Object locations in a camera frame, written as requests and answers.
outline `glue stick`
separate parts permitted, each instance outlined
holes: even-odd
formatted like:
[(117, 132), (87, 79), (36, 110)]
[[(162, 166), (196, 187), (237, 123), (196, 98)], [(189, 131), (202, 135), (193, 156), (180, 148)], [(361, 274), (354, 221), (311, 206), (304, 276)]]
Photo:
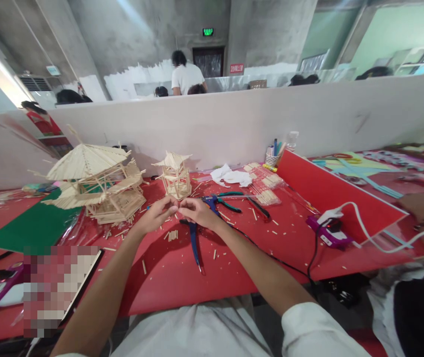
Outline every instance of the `glue stick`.
[(278, 169), (277, 169), (276, 167), (269, 166), (269, 165), (267, 165), (267, 164), (263, 164), (263, 167), (264, 167), (265, 169), (268, 169), (268, 170), (270, 170), (270, 171), (273, 171), (274, 173), (278, 171)]

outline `green wall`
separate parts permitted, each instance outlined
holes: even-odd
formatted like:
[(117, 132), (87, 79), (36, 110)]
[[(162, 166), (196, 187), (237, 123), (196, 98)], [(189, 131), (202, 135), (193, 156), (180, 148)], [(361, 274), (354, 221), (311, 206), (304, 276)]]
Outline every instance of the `green wall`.
[(424, 6), (385, 7), (377, 10), (359, 45), (351, 67), (356, 76), (372, 68), (379, 58), (396, 51), (424, 46)]
[(334, 68), (358, 11), (359, 9), (315, 12), (301, 59), (319, 55), (330, 49), (323, 69)]

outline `wooden stick pavilion model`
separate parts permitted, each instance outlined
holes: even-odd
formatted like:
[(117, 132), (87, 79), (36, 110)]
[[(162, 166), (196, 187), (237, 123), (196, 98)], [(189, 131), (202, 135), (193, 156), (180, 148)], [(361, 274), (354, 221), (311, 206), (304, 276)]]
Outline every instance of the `wooden stick pavilion model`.
[(61, 184), (57, 199), (42, 202), (62, 209), (86, 206), (86, 215), (99, 224), (126, 221), (146, 202), (139, 187), (145, 170), (140, 171), (134, 159), (122, 165), (130, 151), (83, 144), (76, 131), (69, 129), (80, 144), (46, 176), (66, 182)]
[(192, 155), (178, 155), (166, 151), (166, 157), (161, 162), (152, 164), (162, 166), (162, 183), (166, 189), (166, 194), (172, 195), (178, 200), (182, 200), (192, 193), (190, 185), (190, 174), (183, 162)]

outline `pen holder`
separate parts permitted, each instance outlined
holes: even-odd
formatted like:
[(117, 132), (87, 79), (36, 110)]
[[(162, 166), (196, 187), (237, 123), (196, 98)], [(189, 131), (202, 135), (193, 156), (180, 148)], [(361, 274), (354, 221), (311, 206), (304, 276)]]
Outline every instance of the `pen holder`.
[(265, 164), (275, 167), (276, 163), (278, 162), (278, 159), (279, 159), (279, 156), (272, 156), (272, 155), (266, 154)]

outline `person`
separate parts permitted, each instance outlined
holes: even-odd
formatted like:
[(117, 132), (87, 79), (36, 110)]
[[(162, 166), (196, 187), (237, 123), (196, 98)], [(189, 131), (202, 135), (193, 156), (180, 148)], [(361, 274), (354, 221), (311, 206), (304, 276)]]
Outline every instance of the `person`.
[(364, 80), (371, 77), (387, 77), (392, 75), (394, 75), (394, 72), (389, 67), (377, 66), (377, 67), (372, 67), (371, 69), (368, 69), (360, 76), (357, 76), (356, 80)]
[(57, 105), (92, 102), (89, 97), (80, 95), (72, 89), (62, 89), (57, 93)]
[(193, 63), (187, 62), (182, 51), (172, 53), (172, 65), (175, 68), (172, 72), (172, 91), (175, 96), (187, 95), (190, 87), (195, 84), (202, 84), (205, 91), (208, 91), (202, 71)]
[[(398, 202), (424, 231), (424, 194), (408, 194)], [(367, 295), (374, 311), (374, 334), (389, 357), (424, 356), (424, 259), (373, 275)]]
[(205, 87), (203, 86), (203, 84), (195, 84), (193, 86), (190, 87), (190, 89), (188, 90), (187, 94), (205, 94), (207, 93), (207, 91), (205, 90)]
[(297, 86), (297, 85), (305, 85), (305, 84), (316, 84), (319, 82), (320, 82), (320, 79), (316, 74), (312, 74), (308, 78), (304, 78), (300, 74), (295, 74), (291, 78), (291, 83), (288, 87)]
[[(206, 203), (186, 198), (179, 204), (171, 196), (155, 202), (129, 230), (66, 325), (51, 356), (99, 356), (114, 326), (141, 241), (176, 212), (220, 236), (281, 316), (283, 355), (369, 357), (281, 265), (235, 233)], [(271, 356), (243, 300), (237, 297), (156, 312), (134, 325), (113, 356)]]
[(52, 117), (46, 110), (40, 108), (37, 102), (24, 101), (21, 105), (27, 111), (27, 117), (30, 118), (44, 136), (63, 135)]
[(154, 91), (154, 97), (168, 97), (169, 92), (166, 87), (160, 86), (156, 87), (156, 90)]

